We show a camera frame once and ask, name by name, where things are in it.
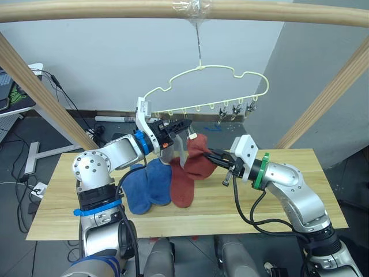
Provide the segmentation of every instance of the wooden table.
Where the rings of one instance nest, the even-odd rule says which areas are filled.
[[[348,227],[336,198],[328,184],[317,157],[312,149],[271,149],[260,150],[258,159],[264,152],[270,153],[270,160],[289,163],[301,170],[306,183],[324,202],[335,228]],[[62,154],[51,177],[36,217],[28,233],[27,240],[73,240],[78,239],[79,217],[73,216],[78,208],[76,180],[71,164],[76,154]],[[155,158],[148,156],[148,161]],[[114,171],[116,182],[127,171]],[[234,203],[232,185],[221,184],[226,170],[217,168],[206,180],[195,182],[195,196],[188,208],[178,208],[173,203],[166,206],[153,205],[144,215],[133,215],[126,204],[126,213],[137,229],[139,238],[170,237],[180,235],[240,234],[256,233],[256,230],[241,220]],[[246,215],[261,192],[251,188],[251,183],[239,180],[239,199]],[[281,218],[287,220],[280,202],[268,193],[255,212],[255,220]],[[280,223],[263,226],[269,231],[288,231]]]

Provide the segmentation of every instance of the gray wall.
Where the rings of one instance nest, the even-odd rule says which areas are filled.
[[[200,27],[202,62],[233,66],[239,74],[263,72],[282,26],[205,21]],[[169,78],[198,66],[195,28],[187,20],[31,21],[0,24],[0,31],[27,63],[44,63],[80,109],[133,111],[138,96],[165,88]],[[225,69],[206,69],[176,80],[171,92],[158,92],[150,100],[153,110],[163,110],[252,95],[258,85],[259,77],[239,80]]]
[[[368,0],[309,3],[369,9]],[[285,23],[265,70],[270,94],[244,123],[261,148],[274,148],[368,34],[368,28]],[[313,148],[329,167],[368,145],[368,77],[365,72],[292,148]]]

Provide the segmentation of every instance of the blue sock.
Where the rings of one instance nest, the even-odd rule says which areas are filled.
[[[171,201],[171,166],[163,164],[159,159],[155,159],[148,163],[146,173],[148,176],[149,201],[156,205],[169,204]]]
[[[134,164],[131,166],[131,170],[142,166],[141,164]],[[122,188],[132,214],[144,214],[150,209],[151,203],[148,199],[148,179],[145,169],[129,174],[123,181]]]

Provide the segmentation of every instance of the blue tape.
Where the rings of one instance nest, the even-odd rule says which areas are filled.
[[[145,141],[145,135],[143,133],[143,131],[136,131],[134,134],[134,137],[137,138],[137,140],[141,143],[143,149],[144,149],[144,154],[148,155],[149,154],[149,147]]]
[[[106,211],[107,209],[116,207],[118,205],[121,205],[122,199],[115,200],[113,202],[110,202],[106,205],[103,205],[101,207],[95,208],[95,209],[89,209],[88,211],[81,211],[80,209],[75,209],[73,211],[73,215],[75,216],[87,216],[87,215],[93,215],[97,214],[98,212]]]
[[[83,258],[81,260],[75,261],[73,264],[71,264],[71,266],[74,266],[75,264],[79,264],[83,261],[88,261],[88,260],[98,260],[98,261],[103,261],[105,263],[107,263],[111,269],[113,269],[114,271],[114,276],[115,277],[119,277],[119,274],[121,272],[121,267],[119,266],[119,262],[117,261],[117,259],[113,256],[103,256],[103,257],[98,257],[98,256],[87,256],[86,258]]]

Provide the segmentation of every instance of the sock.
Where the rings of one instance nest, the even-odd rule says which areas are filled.
[[[179,164],[179,158],[171,161],[171,199],[179,208],[187,208],[194,199],[195,182],[190,179]]]
[[[141,167],[141,164],[134,164],[132,169]],[[146,177],[146,170],[137,170],[127,176],[122,183],[122,188],[127,198],[128,207],[132,214],[140,215],[147,212],[151,203],[148,199],[148,180]]]
[[[171,166],[163,164],[160,159],[155,159],[148,163],[146,174],[148,177],[149,201],[156,205],[169,204],[171,201]]]
[[[208,138],[204,134],[197,134],[197,138],[187,140],[189,156],[184,164],[184,171],[193,180],[204,180],[214,172],[217,167],[209,161],[203,153],[211,153],[206,144]]]

